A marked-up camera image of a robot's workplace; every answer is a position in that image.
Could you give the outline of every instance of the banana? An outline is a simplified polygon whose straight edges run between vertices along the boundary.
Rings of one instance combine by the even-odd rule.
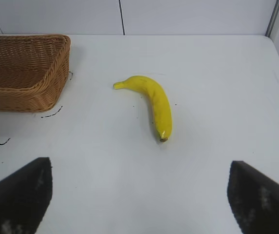
[[[144,76],[133,76],[125,81],[117,82],[114,89],[130,89],[148,96],[153,109],[154,123],[160,141],[168,140],[172,132],[172,116],[167,96],[160,84]]]

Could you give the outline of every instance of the banana stem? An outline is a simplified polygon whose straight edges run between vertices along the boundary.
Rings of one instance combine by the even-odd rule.
[[[113,85],[114,89],[123,89],[124,88],[124,83],[123,82],[117,82]]]

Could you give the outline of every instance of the black mark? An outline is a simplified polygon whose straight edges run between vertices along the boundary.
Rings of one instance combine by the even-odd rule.
[[[9,140],[10,138],[8,138],[7,141],[5,141],[4,143],[0,143],[0,145],[5,145]]]
[[[60,109],[59,109],[55,114],[52,114],[52,115],[50,115],[50,116],[42,116],[41,118],[46,118],[46,117],[51,117],[51,116],[56,115],[56,114],[61,110],[62,107],[63,107],[63,106],[61,106]]]
[[[70,71],[69,71],[69,73],[71,74],[71,78],[70,78],[70,80],[72,80],[72,77],[73,77],[73,72],[70,72]]]
[[[124,29],[124,21],[123,21],[123,15],[122,15],[122,6],[121,6],[121,0],[119,0],[119,8],[120,8],[120,16],[121,16],[121,23],[122,23],[122,30],[123,30],[123,35],[125,35],[125,29]]]

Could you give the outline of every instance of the scuff mark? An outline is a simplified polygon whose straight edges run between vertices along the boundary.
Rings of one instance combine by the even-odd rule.
[[[8,138],[7,141],[5,141],[4,143],[0,143],[0,145],[5,145],[11,138]]]
[[[272,70],[272,73],[274,74],[274,78],[275,78],[276,82],[279,84],[279,79],[278,79],[276,72],[274,70]]]
[[[71,74],[71,78],[70,78],[70,80],[72,80],[72,77],[73,77],[73,72],[69,71],[69,73]]]
[[[55,116],[62,108],[63,106],[60,107],[60,109],[55,113],[55,114],[52,114],[50,116],[42,116],[41,118],[46,118],[46,117],[51,117],[51,116]]]

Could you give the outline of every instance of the brown wicker basket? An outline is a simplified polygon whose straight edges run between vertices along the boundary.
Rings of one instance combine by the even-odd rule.
[[[43,112],[69,75],[70,38],[0,36],[0,111]]]

